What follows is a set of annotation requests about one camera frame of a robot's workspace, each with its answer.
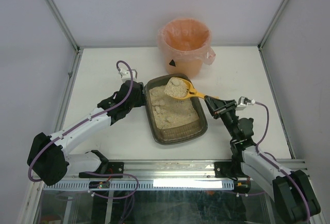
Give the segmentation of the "yellow litter scoop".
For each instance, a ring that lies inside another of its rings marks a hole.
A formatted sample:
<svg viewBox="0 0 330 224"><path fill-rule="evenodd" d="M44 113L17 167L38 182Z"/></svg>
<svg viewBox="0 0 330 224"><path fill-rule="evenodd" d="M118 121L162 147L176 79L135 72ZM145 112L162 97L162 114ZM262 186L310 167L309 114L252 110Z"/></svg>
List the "yellow litter scoop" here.
<svg viewBox="0 0 330 224"><path fill-rule="evenodd" d="M206 99L207 97L207 95L198 92L189 80L179 77L170 78L165 86L164 93L178 100L185 100L192 97Z"/></svg>

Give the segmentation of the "grey plastic litter box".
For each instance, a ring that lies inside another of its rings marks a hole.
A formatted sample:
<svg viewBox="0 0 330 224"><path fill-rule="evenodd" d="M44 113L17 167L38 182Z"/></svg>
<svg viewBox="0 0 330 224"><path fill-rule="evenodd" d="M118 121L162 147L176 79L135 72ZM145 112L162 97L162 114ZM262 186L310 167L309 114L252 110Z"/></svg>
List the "grey plastic litter box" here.
<svg viewBox="0 0 330 224"><path fill-rule="evenodd" d="M153 110L150 102L150 95L149 90L154 87L159 87L162 85L166 85L170 78L172 77L179 77L186 80L189 80L189 78L184 74L170 74L170 75L164 75L161 77L154 78L150 80L146 86L144 87L144 94L146 98L146 114L148 118L148 122L151 128L152 135L154 137L154 140L161 144L161 145L172 145L172 144L179 144L183 143L192 139L195 139L201 135L203 135L207 129L207 119L205 116L205 113L203 111L203 107L201 105L201 102L198 98L191 98L193 107L195 108L196 112L198 113L199 119L176 128L171 129L158 129L155 123Z"/></svg>

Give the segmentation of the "orange trash bin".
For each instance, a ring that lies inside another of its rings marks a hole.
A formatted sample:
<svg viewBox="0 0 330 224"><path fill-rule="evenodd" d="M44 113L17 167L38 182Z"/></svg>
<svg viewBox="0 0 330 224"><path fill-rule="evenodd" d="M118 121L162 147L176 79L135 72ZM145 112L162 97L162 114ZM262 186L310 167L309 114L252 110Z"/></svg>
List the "orange trash bin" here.
<svg viewBox="0 0 330 224"><path fill-rule="evenodd" d="M168 56L164 56L164 64L169 74L185 74L189 78L197 76L202 68L202 60L175 61Z"/></svg>

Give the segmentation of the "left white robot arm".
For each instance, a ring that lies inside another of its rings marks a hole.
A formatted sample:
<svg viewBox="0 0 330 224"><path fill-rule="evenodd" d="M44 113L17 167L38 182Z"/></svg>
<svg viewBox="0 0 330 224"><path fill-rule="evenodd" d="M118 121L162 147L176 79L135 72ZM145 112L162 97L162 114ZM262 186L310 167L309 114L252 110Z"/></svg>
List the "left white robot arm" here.
<svg viewBox="0 0 330 224"><path fill-rule="evenodd" d="M51 135L43 132L36 135L27 159L29 180L43 181L51 186L69 175L100 178L115 172L109 160L98 150L81 154L72 154L72 151L91 135L125 118L133 108L144 106L143 89L142 82L128 80L77 123Z"/></svg>

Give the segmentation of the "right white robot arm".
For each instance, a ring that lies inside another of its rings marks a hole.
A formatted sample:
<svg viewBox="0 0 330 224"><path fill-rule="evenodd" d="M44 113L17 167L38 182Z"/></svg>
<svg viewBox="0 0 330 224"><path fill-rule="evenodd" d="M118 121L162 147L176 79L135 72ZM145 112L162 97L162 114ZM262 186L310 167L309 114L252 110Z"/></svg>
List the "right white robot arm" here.
<svg viewBox="0 0 330 224"><path fill-rule="evenodd" d="M308 176L302 170L292 170L278 163L253 141L252 118L240 118L236 111L262 103L246 97L221 100L206 95L204 101L214 119L221 119L230 137L232 161L241 172L251 177L274 201L284 223L308 222L321 212L320 204Z"/></svg>

